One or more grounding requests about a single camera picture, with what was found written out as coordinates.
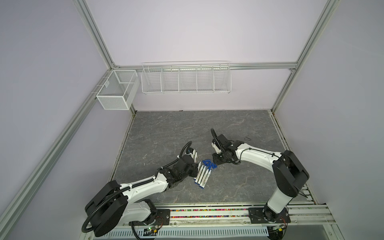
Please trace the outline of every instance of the white robotic arm segment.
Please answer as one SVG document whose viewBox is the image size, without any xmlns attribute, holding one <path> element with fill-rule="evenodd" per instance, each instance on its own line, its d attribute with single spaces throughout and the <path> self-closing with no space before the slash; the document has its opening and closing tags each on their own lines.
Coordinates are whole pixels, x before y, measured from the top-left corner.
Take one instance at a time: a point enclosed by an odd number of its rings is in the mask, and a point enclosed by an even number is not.
<svg viewBox="0 0 384 240">
<path fill-rule="evenodd" d="M 288 150 L 284 153 L 272 152 L 252 147 L 242 141 L 228 140 L 222 134 L 217 136 L 213 128 L 211 133 L 214 138 L 212 146 L 216 152 L 212 157 L 216 165 L 224 163 L 239 165 L 241 161 L 249 161 L 270 170 L 275 175 L 277 189 L 265 204 L 263 214 L 255 215 L 256 218 L 263 217 L 268 222 L 275 222 L 286 213 L 286 205 L 298 195 L 309 178 L 308 172 L 294 153 Z"/>
<path fill-rule="evenodd" d="M 257 164 L 271 172 L 273 172 L 273 161 L 278 160 L 281 156 L 280 152 L 263 150 L 257 147 L 252 147 L 246 143 L 239 145 L 235 152 L 239 160 Z"/>
<path fill-rule="evenodd" d="M 139 182 L 145 182 L 150 179 L 152 179 L 153 182 L 149 182 L 141 186 L 132 188 L 134 184 L 137 184 Z M 131 187 L 130 190 L 123 192 L 123 195 L 128 196 L 128 199 L 129 199 L 128 205 L 129 205 L 149 195 L 152 195 L 154 193 L 165 191 L 168 187 L 168 182 L 167 182 L 167 178 L 162 173 L 158 173 L 157 178 L 155 178 L 155 176 L 152 176 L 137 182 L 133 182 L 129 184 L 123 183 L 120 185 L 121 185 L 120 189 L 123 189 L 128 186 Z"/>
</svg>

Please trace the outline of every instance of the white mesh basket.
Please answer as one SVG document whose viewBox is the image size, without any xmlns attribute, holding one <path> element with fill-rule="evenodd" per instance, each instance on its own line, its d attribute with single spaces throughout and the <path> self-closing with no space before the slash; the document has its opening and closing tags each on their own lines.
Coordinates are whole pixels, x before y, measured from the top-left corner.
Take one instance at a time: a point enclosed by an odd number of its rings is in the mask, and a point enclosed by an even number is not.
<svg viewBox="0 0 384 240">
<path fill-rule="evenodd" d="M 113 70 L 96 97 L 106 110 L 129 110 L 139 85 L 135 70 Z"/>
<path fill-rule="evenodd" d="M 145 94 L 229 93 L 229 64 L 144 67 L 141 76 Z"/>
</svg>

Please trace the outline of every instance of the perforated metal cover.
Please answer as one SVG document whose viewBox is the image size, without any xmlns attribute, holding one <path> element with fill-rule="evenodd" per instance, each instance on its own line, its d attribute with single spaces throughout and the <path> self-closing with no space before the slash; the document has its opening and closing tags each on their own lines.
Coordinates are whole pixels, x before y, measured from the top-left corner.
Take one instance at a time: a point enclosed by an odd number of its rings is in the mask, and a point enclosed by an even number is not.
<svg viewBox="0 0 384 240">
<path fill-rule="evenodd" d="M 113 70 L 96 97 L 104 109 L 129 110 L 139 85 L 135 70 Z"/>
<path fill-rule="evenodd" d="M 140 238 L 143 237 L 143 228 L 136 230 Z M 266 227 L 175 227 L 162 228 L 156 238 L 223 238 L 223 237 L 261 237 L 268 236 Z M 135 238 L 130 228 L 114 229 L 104 236 L 94 239 L 128 239 Z"/>
</svg>

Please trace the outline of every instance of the small black object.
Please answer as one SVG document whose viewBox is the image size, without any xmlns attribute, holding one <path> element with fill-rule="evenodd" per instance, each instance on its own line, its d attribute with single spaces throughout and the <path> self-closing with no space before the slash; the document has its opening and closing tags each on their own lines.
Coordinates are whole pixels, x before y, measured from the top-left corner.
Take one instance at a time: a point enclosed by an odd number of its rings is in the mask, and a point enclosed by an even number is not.
<svg viewBox="0 0 384 240">
<path fill-rule="evenodd" d="M 267 229 L 268 229 L 268 234 L 269 234 L 269 236 L 268 236 L 268 238 L 270 239 L 270 240 L 282 240 L 282 238 L 283 238 L 283 231 L 279 231 L 279 230 L 273 230 L 272 231 L 272 228 L 273 227 L 267 227 Z"/>
<path fill-rule="evenodd" d="M 251 219 L 251 223 L 284 223 L 281 218 L 285 220 L 285 223 L 291 222 L 290 217 L 287 216 L 287 208 L 284 208 L 279 215 L 273 217 L 273 219 L 270 220 L 266 219 L 266 216 L 270 213 L 265 213 L 264 207 L 250 207 L 248 208 L 248 214 L 249 218 Z"/>
</svg>

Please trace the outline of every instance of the robotic arm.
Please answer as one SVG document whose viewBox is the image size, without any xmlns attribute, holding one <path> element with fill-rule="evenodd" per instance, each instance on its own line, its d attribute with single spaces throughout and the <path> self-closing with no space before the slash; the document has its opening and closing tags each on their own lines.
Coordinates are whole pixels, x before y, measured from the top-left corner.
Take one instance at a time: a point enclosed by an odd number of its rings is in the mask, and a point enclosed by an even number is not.
<svg viewBox="0 0 384 240">
<path fill-rule="evenodd" d="M 100 237 L 118 223 L 139 221 L 146 225 L 153 224 L 158 212 L 151 200 L 135 202 L 176 187 L 188 176 L 197 176 L 197 152 L 190 147 L 191 144 L 191 141 L 188 142 L 176 160 L 160 167 L 152 177 L 128 184 L 119 185 L 115 180 L 107 183 L 85 207 L 88 217 L 81 231 L 93 231 L 96 237 Z"/>
<path fill-rule="evenodd" d="M 277 188 L 269 201 L 262 209 L 248 209 L 251 223 L 262 223 L 261 220 L 277 223 L 282 216 L 288 216 L 286 205 L 298 195 L 309 178 L 294 153 L 271 152 L 252 147 L 242 141 L 230 141 L 222 134 L 217 136 L 214 129 L 211 129 L 211 133 L 212 147 L 216 151 L 212 156 L 216 165 L 238 165 L 241 161 L 249 161 L 265 167 L 275 175 Z M 197 176 L 197 153 L 190 147 L 191 144 L 192 142 L 188 142 L 176 160 L 160 167 L 152 177 L 128 184 L 119 185 L 115 180 L 107 183 L 85 207 L 88 217 L 82 226 L 82 232 L 94 231 L 95 236 L 99 237 L 119 223 L 139 221 L 145 225 L 154 224 L 155 218 L 159 217 L 154 204 L 149 199 L 135 202 L 176 187 L 188 176 Z"/>
<path fill-rule="evenodd" d="M 212 156 L 216 165 L 223 163 L 238 165 L 241 161 L 248 161 L 274 173 L 277 183 L 275 192 L 261 212 L 250 211 L 250 215 L 263 218 L 269 223 L 276 222 L 286 213 L 286 205 L 298 195 L 309 179 L 308 172 L 295 154 L 288 150 L 283 153 L 271 152 L 252 147 L 242 141 L 230 141 L 222 134 L 217 136 L 213 128 L 211 133 L 212 147 L 216 151 Z"/>
</svg>

